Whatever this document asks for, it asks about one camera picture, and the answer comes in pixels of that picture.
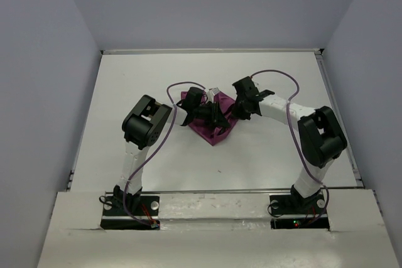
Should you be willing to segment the purple cloth napkin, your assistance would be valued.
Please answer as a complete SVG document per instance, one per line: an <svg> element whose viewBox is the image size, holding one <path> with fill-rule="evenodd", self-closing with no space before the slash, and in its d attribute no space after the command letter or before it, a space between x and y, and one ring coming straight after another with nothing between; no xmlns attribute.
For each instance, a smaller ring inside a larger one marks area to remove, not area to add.
<svg viewBox="0 0 402 268"><path fill-rule="evenodd" d="M181 93L181 98L184 99L187 92ZM232 106L235 100L223 92L219 93L218 100L216 101L220 105L220 109L223 112L225 118L230 123L230 128L223 130L222 128L212 129L204 124L204 121L195 119L188 126L196 132L200 137L205 139L211 146L215 146L217 143L223 141L235 127L237 119L231 116Z"/></svg>

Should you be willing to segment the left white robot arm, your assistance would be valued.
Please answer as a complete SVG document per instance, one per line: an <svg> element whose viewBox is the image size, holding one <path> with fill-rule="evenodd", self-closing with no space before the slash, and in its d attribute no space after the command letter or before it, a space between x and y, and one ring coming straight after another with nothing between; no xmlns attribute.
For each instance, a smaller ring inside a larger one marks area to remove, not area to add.
<svg viewBox="0 0 402 268"><path fill-rule="evenodd" d="M175 107L158 103L144 95L122 123L126 154L122 176L114 187L117 207L127 215L138 210L142 190L142 163L149 148L158 140L166 123L190 127L214 146L223 141L236 122L230 119L235 100L216 88L190 87L182 92Z"/></svg>

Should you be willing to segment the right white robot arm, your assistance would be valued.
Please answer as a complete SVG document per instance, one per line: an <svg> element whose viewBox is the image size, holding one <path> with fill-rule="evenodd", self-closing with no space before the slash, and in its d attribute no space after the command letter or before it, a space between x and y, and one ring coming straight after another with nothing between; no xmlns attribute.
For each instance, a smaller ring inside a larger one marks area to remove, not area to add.
<svg viewBox="0 0 402 268"><path fill-rule="evenodd" d="M270 90L260 91L251 77L238 80L232 86L236 91L232 110L235 118L249 120L256 114L289 127L303 165L291 188L289 205L294 212L305 212L312 205L311 196L323 187L329 166L347 147L347 139L333 110L328 106L305 107Z"/></svg>

